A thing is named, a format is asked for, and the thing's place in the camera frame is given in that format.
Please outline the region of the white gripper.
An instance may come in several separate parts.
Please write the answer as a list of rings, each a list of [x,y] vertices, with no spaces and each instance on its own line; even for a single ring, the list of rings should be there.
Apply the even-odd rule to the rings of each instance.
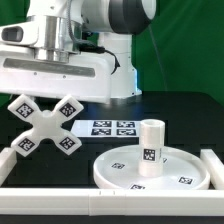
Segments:
[[[0,93],[107,103],[112,60],[93,53],[71,54],[68,63],[34,59],[28,47],[0,44]]]

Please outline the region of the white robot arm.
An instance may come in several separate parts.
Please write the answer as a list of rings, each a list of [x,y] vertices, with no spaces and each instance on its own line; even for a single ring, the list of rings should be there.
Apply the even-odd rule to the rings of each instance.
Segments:
[[[0,26],[0,93],[79,101],[141,94],[132,37],[156,0],[30,0],[26,20]]]

